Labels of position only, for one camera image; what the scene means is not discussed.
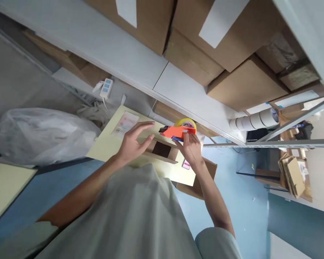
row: sleeve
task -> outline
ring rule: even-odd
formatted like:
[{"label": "sleeve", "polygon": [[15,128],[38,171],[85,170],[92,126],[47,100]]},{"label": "sleeve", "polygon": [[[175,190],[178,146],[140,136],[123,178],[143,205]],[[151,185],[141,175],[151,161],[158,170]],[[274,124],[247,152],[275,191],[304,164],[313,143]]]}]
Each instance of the sleeve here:
[{"label": "sleeve", "polygon": [[24,259],[39,253],[58,234],[49,221],[36,222],[0,243],[0,258]]},{"label": "sleeve", "polygon": [[223,228],[204,229],[195,238],[195,243],[203,259],[242,259],[234,236]]}]

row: gray wall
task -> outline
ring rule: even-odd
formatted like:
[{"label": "gray wall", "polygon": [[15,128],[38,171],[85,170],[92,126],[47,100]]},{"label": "gray wall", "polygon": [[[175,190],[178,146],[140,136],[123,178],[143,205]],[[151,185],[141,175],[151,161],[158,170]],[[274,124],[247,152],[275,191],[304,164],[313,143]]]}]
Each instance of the gray wall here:
[{"label": "gray wall", "polygon": [[27,107],[75,113],[81,104],[0,35],[0,118],[9,109]]},{"label": "gray wall", "polygon": [[268,231],[312,259],[324,259],[324,212],[269,193]]}]

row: person's left hand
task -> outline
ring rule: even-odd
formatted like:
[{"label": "person's left hand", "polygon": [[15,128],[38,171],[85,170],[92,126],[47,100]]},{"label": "person's left hand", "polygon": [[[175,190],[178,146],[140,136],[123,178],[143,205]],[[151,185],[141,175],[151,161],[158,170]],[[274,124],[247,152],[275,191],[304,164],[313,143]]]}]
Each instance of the person's left hand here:
[{"label": "person's left hand", "polygon": [[121,163],[127,164],[139,157],[150,145],[155,135],[150,135],[143,144],[137,142],[139,134],[146,129],[154,127],[155,122],[139,122],[125,133],[119,152],[116,154]]}]

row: white cable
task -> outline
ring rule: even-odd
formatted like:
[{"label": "white cable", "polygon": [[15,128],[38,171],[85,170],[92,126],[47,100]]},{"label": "white cable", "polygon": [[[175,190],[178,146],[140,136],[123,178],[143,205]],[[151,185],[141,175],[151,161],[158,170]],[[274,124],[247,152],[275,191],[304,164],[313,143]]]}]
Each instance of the white cable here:
[{"label": "white cable", "polygon": [[103,101],[104,107],[107,109],[107,111],[109,111],[107,106],[105,105],[104,97],[102,97],[102,101]]}]

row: white plastic bag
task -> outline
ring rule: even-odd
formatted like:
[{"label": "white plastic bag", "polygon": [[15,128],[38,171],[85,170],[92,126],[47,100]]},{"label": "white plastic bag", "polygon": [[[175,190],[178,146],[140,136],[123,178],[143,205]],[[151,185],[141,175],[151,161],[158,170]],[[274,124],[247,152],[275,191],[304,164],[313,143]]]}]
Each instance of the white plastic bag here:
[{"label": "white plastic bag", "polygon": [[85,156],[100,133],[91,121],[65,112],[13,109],[0,120],[0,154],[20,165],[61,163]]}]

